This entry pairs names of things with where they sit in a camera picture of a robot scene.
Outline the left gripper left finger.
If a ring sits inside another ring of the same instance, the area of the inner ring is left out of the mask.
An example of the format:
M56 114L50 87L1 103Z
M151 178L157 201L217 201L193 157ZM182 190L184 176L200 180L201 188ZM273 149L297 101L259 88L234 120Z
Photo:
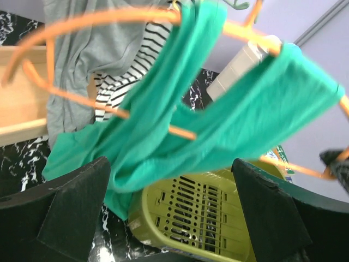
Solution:
M87 261L110 172L100 157L1 197L1 261Z

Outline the black white striped tank top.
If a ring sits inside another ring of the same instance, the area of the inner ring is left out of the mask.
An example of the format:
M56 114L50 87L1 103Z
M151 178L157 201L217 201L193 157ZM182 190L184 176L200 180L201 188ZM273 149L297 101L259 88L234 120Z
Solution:
M172 25L170 23L148 22L145 33L129 69L124 73L95 73L94 82L99 104L117 108L133 86L148 73L165 44Z

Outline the grey tank top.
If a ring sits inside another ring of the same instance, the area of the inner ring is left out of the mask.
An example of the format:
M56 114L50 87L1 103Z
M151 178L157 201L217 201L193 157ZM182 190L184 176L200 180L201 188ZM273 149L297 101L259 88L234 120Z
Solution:
M99 9L138 5L170 9L170 3L171 1L43 1L46 25ZM55 42L54 86L88 97L88 85L95 73L124 74L140 49L147 23L116 22L107 26L89 26L58 37ZM50 149L53 149L59 134L75 132L94 120L102 122L110 116L104 110L94 111L89 106L50 95L47 103Z

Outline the orange hanger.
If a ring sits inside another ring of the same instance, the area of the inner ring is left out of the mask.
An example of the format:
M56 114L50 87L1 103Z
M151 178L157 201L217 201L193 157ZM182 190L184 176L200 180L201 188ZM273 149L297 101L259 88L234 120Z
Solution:
M218 124L216 129L202 132L197 127L187 130L170 123L170 120L179 113L180 95L191 83L193 75L200 66L199 57L194 53L181 51L179 55L174 54L175 45L180 40L179 35L184 30L184 17L185 11L167 13L160 9L124 8L90 13L57 22L48 28L34 32L22 41L7 64L2 85L6 86L12 82L17 68L22 67L24 74L38 87L76 103L100 109L101 105L93 100L61 90L52 82L44 80L26 57L27 52L37 42L46 41L46 57L50 59L55 36L87 26L105 25L114 21L138 22L152 18L168 20L174 23L174 30L153 68L125 100L125 105L129 105L130 109L114 109L105 106L106 112L121 118L122 121L120 124L114 124L112 121L105 122L104 128L110 130L112 134L125 130L135 132L137 143L141 148L145 148L145 143L148 141L155 145L172 135L173 140L180 144L180 150L170 152L173 158L186 156L189 153L204 156L206 152L203 146L208 145L210 141L217 142L230 120L242 117L247 121L251 119L252 114L257 116L258 121L262 121L262 116L266 116L267 122L279 127L279 133L271 139L272 142L290 136L294 128L289 123L282 124L280 119L267 113L261 106L264 91L277 93L281 90L280 85L272 87L272 81L277 75L282 78L286 76L286 72L281 68L277 68L276 73L265 73L258 77L254 76L252 71L247 72L244 79L249 80L248 87L245 90L236 89L236 96L231 99L234 104L231 111L223 112L216 105L212 105L203 112L202 117L213 116L213 120Z

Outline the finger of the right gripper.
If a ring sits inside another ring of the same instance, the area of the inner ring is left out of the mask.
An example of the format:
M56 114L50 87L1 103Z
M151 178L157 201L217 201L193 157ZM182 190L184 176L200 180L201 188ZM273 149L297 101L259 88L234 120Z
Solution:
M326 165L325 173L336 178L344 188L348 188L348 153L345 150L326 150L320 153L321 161Z

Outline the green hanger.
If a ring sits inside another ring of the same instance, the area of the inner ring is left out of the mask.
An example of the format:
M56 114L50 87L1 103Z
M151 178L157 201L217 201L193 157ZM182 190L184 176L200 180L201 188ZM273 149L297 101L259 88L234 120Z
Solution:
M223 1L234 10L245 10L250 6L249 2L239 2L239 0L223 0Z

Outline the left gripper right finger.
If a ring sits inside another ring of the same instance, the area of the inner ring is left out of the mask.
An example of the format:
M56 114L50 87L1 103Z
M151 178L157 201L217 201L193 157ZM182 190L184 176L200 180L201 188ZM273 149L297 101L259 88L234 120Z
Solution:
M241 159L231 170L257 261L348 261L348 203Z

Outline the green tank top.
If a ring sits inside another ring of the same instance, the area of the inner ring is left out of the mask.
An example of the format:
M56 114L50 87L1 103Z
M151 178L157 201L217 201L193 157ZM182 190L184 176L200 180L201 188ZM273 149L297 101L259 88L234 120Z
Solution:
M206 1L183 7L182 11L185 11L184 30L179 35L174 54L189 51L198 55L200 66L192 77L192 83L221 34L226 9ZM280 119L282 124L289 123L294 128L292 134L336 105L344 96L344 89L292 43L284 43L277 56L267 56L250 71L258 77L276 73L277 68L283 69L286 76L277 75L272 87L280 85L281 90L277 93L264 91L261 106ZM247 89L249 80L243 76L218 100L196 112L182 102L191 83L180 95L179 113L170 123L187 130L197 127L199 131L207 132L216 129L218 124L212 115L202 117L202 113L212 105L223 112L231 111L234 106L231 99L236 96L236 89ZM122 120L112 116L105 122L109 121L120 124ZM236 158L258 159L289 137L272 142L271 139L279 133L279 127L267 122L266 116L258 121L257 116L252 114L247 121L242 117L230 120L217 142L210 141L203 146L204 156L189 153L173 158L170 152L180 150L180 144L173 140L172 135L155 145L148 141L146 147L141 148L135 132L125 130L112 134L103 127L105 122L87 125L75 133L60 134L43 169L43 176L50 181L98 157L106 157L111 163L111 175L104 203L121 219L127 219L132 194L158 180L222 169Z

